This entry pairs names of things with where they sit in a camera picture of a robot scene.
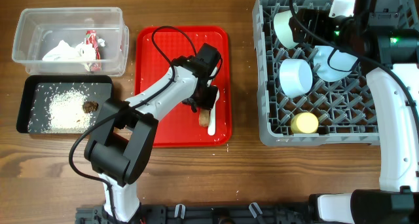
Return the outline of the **brown food stick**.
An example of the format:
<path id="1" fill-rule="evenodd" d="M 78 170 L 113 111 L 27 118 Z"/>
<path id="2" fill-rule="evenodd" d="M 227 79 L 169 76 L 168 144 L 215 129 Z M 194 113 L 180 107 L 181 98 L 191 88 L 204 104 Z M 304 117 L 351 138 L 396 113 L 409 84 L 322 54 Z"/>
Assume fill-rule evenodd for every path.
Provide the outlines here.
<path id="1" fill-rule="evenodd" d="M 201 109 L 198 117 L 198 123 L 201 127 L 208 127 L 210 125 L 211 117 L 210 110 Z"/>

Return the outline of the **green bowl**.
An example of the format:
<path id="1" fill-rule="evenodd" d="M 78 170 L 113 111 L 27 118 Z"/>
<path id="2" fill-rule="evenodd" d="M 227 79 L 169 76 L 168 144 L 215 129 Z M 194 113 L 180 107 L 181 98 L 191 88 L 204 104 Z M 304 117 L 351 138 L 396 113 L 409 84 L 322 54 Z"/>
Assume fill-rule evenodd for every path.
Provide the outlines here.
<path id="1" fill-rule="evenodd" d="M 298 43 L 294 42 L 293 32 L 290 28 L 289 21 L 292 18 L 290 10 L 279 12 L 274 16 L 274 31 L 279 42 L 285 48 L 295 48 Z"/>

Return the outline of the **light blue plate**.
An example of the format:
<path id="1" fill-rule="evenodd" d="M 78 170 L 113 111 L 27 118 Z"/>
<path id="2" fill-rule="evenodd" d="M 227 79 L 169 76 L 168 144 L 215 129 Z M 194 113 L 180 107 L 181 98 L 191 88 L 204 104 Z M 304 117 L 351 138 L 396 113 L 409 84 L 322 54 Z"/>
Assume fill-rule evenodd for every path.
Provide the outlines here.
<path id="1" fill-rule="evenodd" d="M 359 63 L 358 58 L 330 46 L 315 46 L 313 58 L 315 73 L 326 82 L 335 82 L 347 77 Z"/>

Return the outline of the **light blue bowl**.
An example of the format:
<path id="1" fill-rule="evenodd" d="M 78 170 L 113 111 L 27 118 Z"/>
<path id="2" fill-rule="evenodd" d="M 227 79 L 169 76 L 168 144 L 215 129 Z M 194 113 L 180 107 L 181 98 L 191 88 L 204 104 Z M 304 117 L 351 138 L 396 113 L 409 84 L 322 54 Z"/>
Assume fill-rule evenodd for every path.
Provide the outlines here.
<path id="1" fill-rule="evenodd" d="M 308 62 L 302 59 L 286 59 L 281 63 L 279 80 L 284 94 L 296 98 L 309 93 L 313 76 Z"/>

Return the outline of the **yellow plastic cup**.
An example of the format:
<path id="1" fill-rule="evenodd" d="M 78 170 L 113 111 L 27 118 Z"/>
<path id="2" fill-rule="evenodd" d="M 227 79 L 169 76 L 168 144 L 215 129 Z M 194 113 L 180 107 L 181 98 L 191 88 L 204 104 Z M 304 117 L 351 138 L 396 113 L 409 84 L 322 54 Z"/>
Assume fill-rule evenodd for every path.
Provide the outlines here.
<path id="1" fill-rule="evenodd" d="M 312 134 L 319 127 L 318 118 L 313 113 L 299 113 L 291 119 L 291 131 L 294 134 Z"/>

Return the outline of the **brown food scrap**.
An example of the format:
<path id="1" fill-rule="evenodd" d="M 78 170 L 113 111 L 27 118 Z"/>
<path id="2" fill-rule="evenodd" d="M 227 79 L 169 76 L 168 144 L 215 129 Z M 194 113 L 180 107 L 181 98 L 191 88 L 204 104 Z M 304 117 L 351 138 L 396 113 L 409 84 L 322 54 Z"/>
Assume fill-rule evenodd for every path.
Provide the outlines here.
<path id="1" fill-rule="evenodd" d="M 87 101 L 83 103 L 82 110 L 84 113 L 92 113 L 92 112 L 97 111 L 98 107 L 99 107 L 98 102 Z"/>

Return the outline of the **red snack wrapper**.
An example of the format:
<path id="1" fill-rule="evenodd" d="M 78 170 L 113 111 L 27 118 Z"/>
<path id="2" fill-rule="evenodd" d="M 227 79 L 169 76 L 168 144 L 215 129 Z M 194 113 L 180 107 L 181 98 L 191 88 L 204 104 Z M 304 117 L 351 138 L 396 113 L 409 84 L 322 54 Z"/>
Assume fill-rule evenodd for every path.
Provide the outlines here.
<path id="1" fill-rule="evenodd" d="M 101 63 L 97 63 L 97 60 L 101 60 L 99 43 L 96 36 L 95 30 L 88 30 L 86 37 L 84 38 L 85 49 L 84 56 L 88 60 L 86 69 L 89 72 L 95 72 L 101 70 Z"/>

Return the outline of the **white rice pile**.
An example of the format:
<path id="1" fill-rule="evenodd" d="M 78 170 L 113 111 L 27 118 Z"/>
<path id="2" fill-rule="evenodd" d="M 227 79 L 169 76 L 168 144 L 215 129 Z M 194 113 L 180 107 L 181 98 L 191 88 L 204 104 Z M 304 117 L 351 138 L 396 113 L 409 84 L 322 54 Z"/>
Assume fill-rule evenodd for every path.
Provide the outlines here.
<path id="1" fill-rule="evenodd" d="M 80 90 L 68 90 L 53 95 L 47 110 L 47 124 L 42 133 L 77 134 L 84 132 L 91 123 L 92 114 L 85 113 L 83 104 L 87 95 Z"/>

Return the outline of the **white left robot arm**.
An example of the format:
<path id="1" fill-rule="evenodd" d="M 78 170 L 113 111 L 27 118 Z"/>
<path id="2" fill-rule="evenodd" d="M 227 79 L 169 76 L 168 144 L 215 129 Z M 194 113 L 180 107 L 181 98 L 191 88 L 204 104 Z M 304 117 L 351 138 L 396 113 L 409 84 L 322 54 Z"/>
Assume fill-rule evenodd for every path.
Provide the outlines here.
<path id="1" fill-rule="evenodd" d="M 205 43 L 192 56 L 170 60 L 167 74 L 144 92 L 102 105 L 98 121 L 87 131 L 84 157 L 103 183 L 102 212 L 108 223 L 140 223 L 136 181 L 150 159 L 159 122 L 180 103 L 193 111 L 211 110 L 219 90 L 209 81 L 221 62 L 220 52 Z"/>

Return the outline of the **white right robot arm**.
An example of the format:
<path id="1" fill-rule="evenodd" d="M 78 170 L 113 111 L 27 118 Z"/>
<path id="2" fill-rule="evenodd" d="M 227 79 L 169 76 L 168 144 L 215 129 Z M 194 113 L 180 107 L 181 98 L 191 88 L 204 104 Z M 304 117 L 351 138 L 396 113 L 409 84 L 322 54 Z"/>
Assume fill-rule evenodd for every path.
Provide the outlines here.
<path id="1" fill-rule="evenodd" d="M 333 0 L 327 10 L 289 0 L 296 43 L 355 56 L 371 91 L 380 139 L 377 190 L 314 194 L 312 223 L 418 222 L 418 17 L 413 0 Z"/>

